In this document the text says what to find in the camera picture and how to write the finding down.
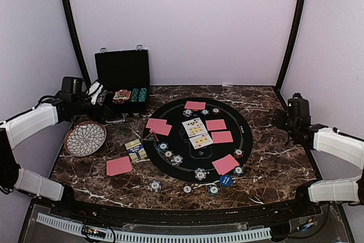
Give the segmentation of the red chip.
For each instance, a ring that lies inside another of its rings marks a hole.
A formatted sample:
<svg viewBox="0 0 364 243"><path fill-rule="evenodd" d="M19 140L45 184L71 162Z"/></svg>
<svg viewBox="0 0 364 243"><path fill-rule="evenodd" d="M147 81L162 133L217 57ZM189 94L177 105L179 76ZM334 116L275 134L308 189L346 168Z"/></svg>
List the red chip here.
<svg viewBox="0 0 364 243"><path fill-rule="evenodd" d="M244 151L241 149L235 149L234 150L234 157L236 158L243 158L244 156Z"/></svg>
<svg viewBox="0 0 364 243"><path fill-rule="evenodd" d="M212 109L212 113L213 113L214 115L218 115L218 114L220 114L220 113L221 113L221 110L220 110L219 108L213 108L213 109Z"/></svg>

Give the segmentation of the red card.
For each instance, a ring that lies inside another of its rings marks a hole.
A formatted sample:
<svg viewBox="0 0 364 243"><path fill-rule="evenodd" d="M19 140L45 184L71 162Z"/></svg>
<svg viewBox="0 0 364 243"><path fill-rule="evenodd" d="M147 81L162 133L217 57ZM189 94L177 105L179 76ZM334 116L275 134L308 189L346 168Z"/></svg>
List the red card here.
<svg viewBox="0 0 364 243"><path fill-rule="evenodd" d="M213 161L212 165L219 175L225 175L239 166L239 162L231 154L228 154L221 159Z"/></svg>
<svg viewBox="0 0 364 243"><path fill-rule="evenodd" d="M146 128L150 130L164 130L167 124L167 120L164 119L157 119L157 118L149 118L146 123Z"/></svg>
<svg viewBox="0 0 364 243"><path fill-rule="evenodd" d="M187 101L184 106L184 109L190 109L190 110L204 110L205 108L206 108L206 102L199 102L199 101Z"/></svg>
<svg viewBox="0 0 364 243"><path fill-rule="evenodd" d="M154 127L154 132L156 134L168 136L170 134L171 129L172 129L172 125L158 124Z"/></svg>

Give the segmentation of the red playing card deck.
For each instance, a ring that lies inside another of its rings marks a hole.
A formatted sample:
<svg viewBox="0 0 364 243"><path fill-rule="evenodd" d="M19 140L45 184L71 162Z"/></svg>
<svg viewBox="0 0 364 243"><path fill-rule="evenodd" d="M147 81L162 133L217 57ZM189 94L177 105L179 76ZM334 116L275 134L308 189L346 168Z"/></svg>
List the red playing card deck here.
<svg viewBox="0 0 364 243"><path fill-rule="evenodd" d="M131 172L133 169L128 156L124 156L118 159L109 160L106 162L106 174L107 176L116 176Z"/></svg>

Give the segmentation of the blue small blind button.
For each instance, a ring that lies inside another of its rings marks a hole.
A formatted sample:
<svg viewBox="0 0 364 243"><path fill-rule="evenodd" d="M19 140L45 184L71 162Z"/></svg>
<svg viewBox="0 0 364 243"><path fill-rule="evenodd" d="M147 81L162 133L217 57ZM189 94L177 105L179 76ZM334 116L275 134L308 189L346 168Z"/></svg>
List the blue small blind button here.
<svg viewBox="0 0 364 243"><path fill-rule="evenodd" d="M222 187L230 187L233 184L233 178L230 175L220 176L219 181Z"/></svg>

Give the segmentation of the white blue chip top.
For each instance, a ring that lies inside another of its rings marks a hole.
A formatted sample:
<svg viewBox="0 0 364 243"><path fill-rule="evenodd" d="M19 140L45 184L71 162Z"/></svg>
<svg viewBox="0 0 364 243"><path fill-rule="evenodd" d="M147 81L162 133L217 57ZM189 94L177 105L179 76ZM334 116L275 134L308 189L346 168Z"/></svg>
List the white blue chip top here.
<svg viewBox="0 0 364 243"><path fill-rule="evenodd" d="M191 117L193 115L193 110L191 109L184 109L183 116L184 117Z"/></svg>

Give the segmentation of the orange chip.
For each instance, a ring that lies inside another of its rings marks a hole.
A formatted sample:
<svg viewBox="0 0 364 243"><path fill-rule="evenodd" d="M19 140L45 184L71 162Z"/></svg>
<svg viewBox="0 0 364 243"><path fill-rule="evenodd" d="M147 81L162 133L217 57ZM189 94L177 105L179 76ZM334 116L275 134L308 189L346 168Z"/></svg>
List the orange chip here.
<svg viewBox="0 0 364 243"><path fill-rule="evenodd" d="M174 156L174 153L171 150L167 150L167 151L164 152L163 156L166 159L171 159Z"/></svg>

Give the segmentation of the teal blue chip stack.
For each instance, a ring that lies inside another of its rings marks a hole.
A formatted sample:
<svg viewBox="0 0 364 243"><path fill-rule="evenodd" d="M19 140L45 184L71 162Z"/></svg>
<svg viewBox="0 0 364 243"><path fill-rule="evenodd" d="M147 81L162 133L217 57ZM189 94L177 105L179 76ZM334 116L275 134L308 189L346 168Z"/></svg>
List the teal blue chip stack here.
<svg viewBox="0 0 364 243"><path fill-rule="evenodd" d="M208 186L208 195L209 196L218 196L221 190L220 187L217 185L209 185Z"/></svg>

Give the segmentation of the white blue chip bottom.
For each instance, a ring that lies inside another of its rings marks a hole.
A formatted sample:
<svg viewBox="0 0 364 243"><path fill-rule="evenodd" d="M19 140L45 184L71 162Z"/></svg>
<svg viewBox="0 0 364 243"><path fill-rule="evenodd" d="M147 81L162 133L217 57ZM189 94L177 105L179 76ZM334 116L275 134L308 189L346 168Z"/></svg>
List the white blue chip bottom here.
<svg viewBox="0 0 364 243"><path fill-rule="evenodd" d="M203 168L197 168L195 170L195 178L199 181L206 179L206 171Z"/></svg>

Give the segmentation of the blue white chip stack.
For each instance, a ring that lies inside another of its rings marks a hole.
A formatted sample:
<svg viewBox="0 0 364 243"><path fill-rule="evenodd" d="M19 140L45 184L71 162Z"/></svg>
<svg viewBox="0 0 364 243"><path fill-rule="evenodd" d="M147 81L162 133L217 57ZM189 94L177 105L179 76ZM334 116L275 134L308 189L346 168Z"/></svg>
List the blue white chip stack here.
<svg viewBox="0 0 364 243"><path fill-rule="evenodd" d="M149 184L149 190L153 193L159 193L162 189L162 184L158 180L153 180Z"/></svg>

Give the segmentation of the brown white chip stack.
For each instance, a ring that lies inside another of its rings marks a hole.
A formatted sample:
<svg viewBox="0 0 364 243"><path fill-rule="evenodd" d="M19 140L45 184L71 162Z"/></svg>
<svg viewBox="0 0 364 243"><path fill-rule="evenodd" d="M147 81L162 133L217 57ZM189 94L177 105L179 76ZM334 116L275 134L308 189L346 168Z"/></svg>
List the brown white chip stack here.
<svg viewBox="0 0 364 243"><path fill-rule="evenodd" d="M190 195L192 193L193 193L193 189L192 189L192 187L190 185L185 185L183 187L183 194Z"/></svg>

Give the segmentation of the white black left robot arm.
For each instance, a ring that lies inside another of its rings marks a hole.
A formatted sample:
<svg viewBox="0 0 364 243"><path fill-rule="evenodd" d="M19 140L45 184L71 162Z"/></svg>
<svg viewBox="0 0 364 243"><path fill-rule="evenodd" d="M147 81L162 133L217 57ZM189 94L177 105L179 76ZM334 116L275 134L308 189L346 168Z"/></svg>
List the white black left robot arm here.
<svg viewBox="0 0 364 243"><path fill-rule="evenodd" d="M77 116L88 116L88 122L80 123L68 134L65 148L77 157L96 152L106 139L103 124L110 115L104 104L107 90L99 81L86 89L83 84L81 78L65 77L60 91L54 96L45 95L31 109L1 122L2 193L8 195L17 190L58 201L58 209L68 218L80 214L80 205L72 199L71 187L22 168L13 151L20 143L48 127L72 122Z"/></svg>

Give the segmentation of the red dice set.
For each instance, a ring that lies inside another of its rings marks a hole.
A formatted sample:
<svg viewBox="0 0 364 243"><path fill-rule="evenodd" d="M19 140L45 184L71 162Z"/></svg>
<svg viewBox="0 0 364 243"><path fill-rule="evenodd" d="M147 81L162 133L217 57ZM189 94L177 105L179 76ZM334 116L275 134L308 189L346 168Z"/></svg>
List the red dice set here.
<svg viewBox="0 0 364 243"><path fill-rule="evenodd" d="M113 100L114 104L124 104L125 101L124 100Z"/></svg>

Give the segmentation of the teal chip row right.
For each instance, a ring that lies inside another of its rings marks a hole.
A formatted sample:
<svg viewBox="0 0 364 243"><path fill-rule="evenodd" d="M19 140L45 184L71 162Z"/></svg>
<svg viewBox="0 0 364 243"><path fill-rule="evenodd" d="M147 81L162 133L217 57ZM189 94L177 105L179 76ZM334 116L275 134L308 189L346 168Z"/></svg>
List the teal chip row right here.
<svg viewBox="0 0 364 243"><path fill-rule="evenodd" d="M148 89L147 88L140 88L138 102L146 102Z"/></svg>

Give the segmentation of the round black poker mat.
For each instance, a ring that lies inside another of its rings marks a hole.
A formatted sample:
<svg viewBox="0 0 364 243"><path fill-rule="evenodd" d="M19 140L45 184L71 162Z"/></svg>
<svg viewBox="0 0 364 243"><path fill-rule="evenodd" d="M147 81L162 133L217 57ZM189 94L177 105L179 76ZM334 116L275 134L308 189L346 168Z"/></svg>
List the round black poker mat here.
<svg viewBox="0 0 364 243"><path fill-rule="evenodd" d="M200 110L193 110L191 117L184 117L183 111L187 101L206 102L206 108L209 110L207 116L203 116ZM214 115L213 108L219 108L221 113ZM151 118L167 120L168 125L172 125L172 129L168 136L159 135L158 142L143 141L144 149L151 162L163 173L193 183L214 182L220 179L220 176L212 162L221 159L228 154L234 157L234 150L241 149L244 151L243 158L236 158L239 166L244 166L253 149L252 130L245 118L234 108L229 105L209 98L183 98L169 102L158 110L156 110ZM206 120L224 119L226 123L226 131L231 131L234 142L231 143L213 143L209 146L195 150L188 139L182 122L193 118L201 118L202 122ZM162 153L157 151L159 143L168 143L168 150L174 155L181 155L183 162L179 166L171 165L171 159L166 159ZM195 170L203 168L206 171L206 179L199 181L195 178Z"/></svg>

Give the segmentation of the black left frame post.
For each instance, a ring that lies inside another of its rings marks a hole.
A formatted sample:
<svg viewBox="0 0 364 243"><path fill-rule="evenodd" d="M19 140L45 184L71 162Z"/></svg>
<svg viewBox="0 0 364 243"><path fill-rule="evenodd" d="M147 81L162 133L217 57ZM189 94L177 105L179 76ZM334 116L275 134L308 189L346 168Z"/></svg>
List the black left frame post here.
<svg viewBox="0 0 364 243"><path fill-rule="evenodd" d="M71 1L70 0L61 0L61 1L63 5L64 15L66 18L66 23L68 26L68 31L71 38L73 50L76 55L77 64L80 69L82 78L85 80L86 85L89 87L91 85L91 79L88 73L88 69L86 67L84 56L82 54L81 44L78 38L75 20L73 17Z"/></svg>

